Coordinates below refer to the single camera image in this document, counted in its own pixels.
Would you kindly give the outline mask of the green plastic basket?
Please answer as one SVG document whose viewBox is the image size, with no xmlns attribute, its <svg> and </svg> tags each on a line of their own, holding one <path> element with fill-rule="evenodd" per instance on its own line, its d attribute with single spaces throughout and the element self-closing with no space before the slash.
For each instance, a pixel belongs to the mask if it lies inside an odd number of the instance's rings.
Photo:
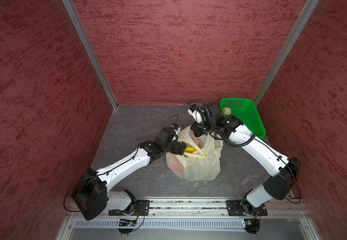
<svg viewBox="0 0 347 240">
<path fill-rule="evenodd" d="M 231 108 L 231 115 L 240 119 L 258 138 L 263 139 L 265 137 L 265 127 L 252 100 L 245 98 L 222 98 L 219 104 L 222 113 L 224 107 Z"/>
</svg>

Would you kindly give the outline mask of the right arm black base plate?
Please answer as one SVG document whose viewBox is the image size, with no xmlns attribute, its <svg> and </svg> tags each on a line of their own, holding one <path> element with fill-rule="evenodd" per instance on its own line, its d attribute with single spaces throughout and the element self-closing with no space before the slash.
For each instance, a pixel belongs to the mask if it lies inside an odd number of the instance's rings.
<svg viewBox="0 0 347 240">
<path fill-rule="evenodd" d="M 227 200 L 225 203 L 230 217 L 268 216 L 265 204 L 262 204 L 259 207 L 254 207 L 248 201 L 243 201 L 242 203 L 240 200 Z"/>
</svg>

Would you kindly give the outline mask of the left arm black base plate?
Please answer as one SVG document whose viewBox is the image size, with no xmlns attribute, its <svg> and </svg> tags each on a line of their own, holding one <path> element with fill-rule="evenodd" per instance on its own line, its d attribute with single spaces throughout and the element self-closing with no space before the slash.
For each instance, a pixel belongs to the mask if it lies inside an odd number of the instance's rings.
<svg viewBox="0 0 347 240">
<path fill-rule="evenodd" d="M 109 210 L 108 215 L 109 216 L 132 216 L 132 217 L 140 217 L 140 216 L 147 216 L 149 212 L 149 200 L 137 200 L 135 203 L 135 206 L 133 210 Z"/>
</svg>

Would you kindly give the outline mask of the translucent yellow plastic bag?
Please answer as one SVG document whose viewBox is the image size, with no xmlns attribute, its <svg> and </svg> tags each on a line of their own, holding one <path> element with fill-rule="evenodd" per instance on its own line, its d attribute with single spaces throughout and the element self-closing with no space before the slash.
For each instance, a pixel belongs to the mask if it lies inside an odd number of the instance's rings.
<svg viewBox="0 0 347 240">
<path fill-rule="evenodd" d="M 183 156 L 166 154 L 168 168 L 183 180 L 212 181 L 220 173 L 220 158 L 223 141 L 216 140 L 208 134 L 196 137 L 190 126 L 178 134 L 179 142 L 185 142 L 187 147 L 197 149 L 197 152 L 185 153 Z"/>
</svg>

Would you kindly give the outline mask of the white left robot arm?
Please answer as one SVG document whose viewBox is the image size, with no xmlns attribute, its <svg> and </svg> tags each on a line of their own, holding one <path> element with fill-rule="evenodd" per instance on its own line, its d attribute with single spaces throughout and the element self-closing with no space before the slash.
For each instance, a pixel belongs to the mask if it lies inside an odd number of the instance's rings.
<svg viewBox="0 0 347 240">
<path fill-rule="evenodd" d="M 99 170 L 85 170 L 71 193 L 85 220 L 93 220 L 104 211 L 133 214 L 137 202 L 134 195 L 128 190 L 116 192 L 112 188 L 167 153 L 183 155 L 186 143 L 178 141 L 180 130 L 177 124 L 164 127 L 153 141 L 140 143 L 135 151 L 116 163 Z"/>
</svg>

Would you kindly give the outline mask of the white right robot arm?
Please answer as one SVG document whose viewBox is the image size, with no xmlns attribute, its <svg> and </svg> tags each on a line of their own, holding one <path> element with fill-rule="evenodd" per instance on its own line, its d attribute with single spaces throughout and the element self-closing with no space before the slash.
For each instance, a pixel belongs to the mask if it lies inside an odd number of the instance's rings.
<svg viewBox="0 0 347 240">
<path fill-rule="evenodd" d="M 191 130 L 196 137 L 211 134 L 233 148 L 242 148 L 269 174 L 260 186 L 250 190 L 240 201 L 240 209 L 246 216 L 256 215 L 270 200 L 284 200 L 296 186 L 301 162 L 279 153 L 256 136 L 237 117 L 224 116 L 220 107 L 192 100 L 187 103 L 189 114 L 195 122 Z"/>
</svg>

